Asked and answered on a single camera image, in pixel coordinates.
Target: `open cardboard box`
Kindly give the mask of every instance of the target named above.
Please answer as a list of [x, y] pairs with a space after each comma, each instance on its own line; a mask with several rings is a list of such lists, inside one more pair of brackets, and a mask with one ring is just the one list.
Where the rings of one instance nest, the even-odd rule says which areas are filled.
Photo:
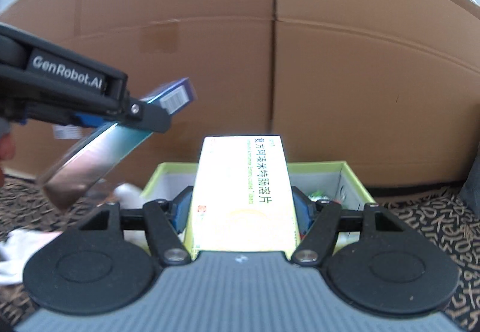
[[[344, 161], [318, 163], [290, 163], [290, 184], [305, 195], [321, 190], [331, 199], [341, 202], [345, 209], [363, 210], [366, 203], [375, 203], [368, 191]], [[147, 200], [173, 200], [187, 186], [194, 186], [198, 164], [160, 164], [143, 190]], [[359, 233], [340, 233], [335, 250], [357, 241]]]

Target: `brown cardboard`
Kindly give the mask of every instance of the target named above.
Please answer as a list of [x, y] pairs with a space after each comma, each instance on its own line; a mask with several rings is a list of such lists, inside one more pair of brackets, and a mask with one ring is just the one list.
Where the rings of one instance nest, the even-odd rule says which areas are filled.
[[364, 184], [465, 179], [480, 138], [478, 6], [277, 0], [273, 132]]
[[[466, 178], [479, 17], [471, 0], [19, 0], [0, 20], [127, 72], [137, 97], [191, 78], [199, 100], [115, 181], [142, 186], [161, 162], [196, 161], [205, 135], [271, 131], [290, 162], [346, 160], [365, 184], [406, 186]], [[72, 145], [39, 122], [14, 134], [10, 166], [31, 174]]]
[[[203, 138], [264, 134], [270, 122], [273, 0], [18, 0], [0, 20], [129, 75], [141, 97], [189, 77], [199, 100], [169, 132], [143, 143], [112, 174], [145, 185], [164, 161], [196, 161]], [[52, 126], [15, 126], [8, 167], [38, 175], [75, 141], [54, 140]]]

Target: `label sticker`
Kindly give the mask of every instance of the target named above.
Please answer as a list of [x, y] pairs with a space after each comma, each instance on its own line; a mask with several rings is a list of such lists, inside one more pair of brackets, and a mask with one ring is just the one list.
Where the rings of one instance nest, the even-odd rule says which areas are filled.
[[38, 49], [33, 49], [27, 70], [99, 94], [105, 88], [103, 74]]
[[82, 128], [73, 125], [53, 125], [53, 137], [56, 140], [79, 140], [83, 137]]
[[180, 108], [185, 106], [190, 99], [184, 86], [175, 88], [172, 92], [160, 98], [160, 106], [162, 106], [169, 115], [177, 112]]

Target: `barcode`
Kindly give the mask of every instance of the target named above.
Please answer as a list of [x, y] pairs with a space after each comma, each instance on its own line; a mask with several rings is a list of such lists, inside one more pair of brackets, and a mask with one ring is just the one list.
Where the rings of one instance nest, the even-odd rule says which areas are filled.
[[188, 102], [189, 98], [184, 86], [175, 88], [172, 92], [160, 98], [160, 106], [162, 106], [169, 115], [172, 115]]
[[53, 136], [56, 140], [79, 140], [82, 138], [82, 128], [79, 126], [53, 125]]

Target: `cardboard seam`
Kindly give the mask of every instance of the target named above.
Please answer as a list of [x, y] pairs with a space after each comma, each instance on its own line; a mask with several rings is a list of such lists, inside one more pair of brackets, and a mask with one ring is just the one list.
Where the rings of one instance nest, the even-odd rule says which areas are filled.
[[143, 29], [150, 26], [159, 26], [162, 24], [179, 24], [179, 23], [195, 23], [195, 22], [241, 22], [241, 21], [249, 21], [249, 22], [272, 22], [273, 19], [269, 18], [256, 18], [256, 17], [249, 17], [249, 16], [214, 16], [214, 17], [195, 17], [195, 18], [178, 18], [178, 19], [165, 19], [161, 21], [150, 21], [145, 24], [136, 24], [133, 26], [116, 26], [109, 29], [105, 29], [102, 31], [96, 31], [94, 33], [85, 33], [85, 34], [78, 34], [75, 36], [77, 39], [84, 39], [84, 38], [95, 38], [97, 36], [105, 35], [105, 34], [113, 34], [120, 31], [129, 31], [129, 30], [137, 30]]
[[82, 0], [75, 0], [75, 11], [73, 13], [73, 27], [74, 32], [73, 36], [76, 37], [80, 35], [82, 28]]
[[326, 31], [336, 31], [339, 33], [346, 33], [346, 34], [353, 34], [357, 36], [363, 36], [363, 37], [368, 37], [376, 40], [381, 40], [381, 41], [386, 41], [390, 43], [394, 43], [400, 46], [404, 47], [409, 47], [414, 50], [422, 51], [424, 53], [428, 53], [432, 56], [444, 59], [446, 61], [449, 61], [455, 65], [458, 65], [460, 67], [463, 67], [464, 69], [468, 70], [469, 72], [475, 73], [475, 74], [480, 74], [480, 67], [476, 67], [474, 65], [468, 64], [466, 62], [463, 62], [462, 60], [453, 57], [451, 55], [448, 55], [446, 53], [441, 52], [440, 50], [435, 50], [432, 47], [429, 47], [427, 45], [420, 44], [418, 42], [414, 41], [409, 41], [406, 39], [401, 39], [393, 35], [388, 35], [388, 34], [382, 34], [376, 31], [370, 31], [362, 28], [357, 28], [357, 27], [347, 27], [347, 26], [341, 26], [339, 24], [335, 23], [325, 23], [325, 22], [312, 22], [312, 21], [303, 21], [300, 19], [279, 19], [278, 22], [282, 23], [287, 23], [287, 24], [292, 24], [292, 25], [298, 25], [298, 26], [310, 26], [310, 27], [315, 27], [315, 28], [320, 28], [320, 29], [325, 29]]
[[277, 21], [277, 5], [278, 0], [272, 0], [273, 21], [272, 36], [270, 39], [270, 108], [268, 109], [270, 119], [267, 126], [268, 133], [273, 132], [273, 119], [275, 112], [275, 77], [277, 76], [277, 25], [275, 22]]

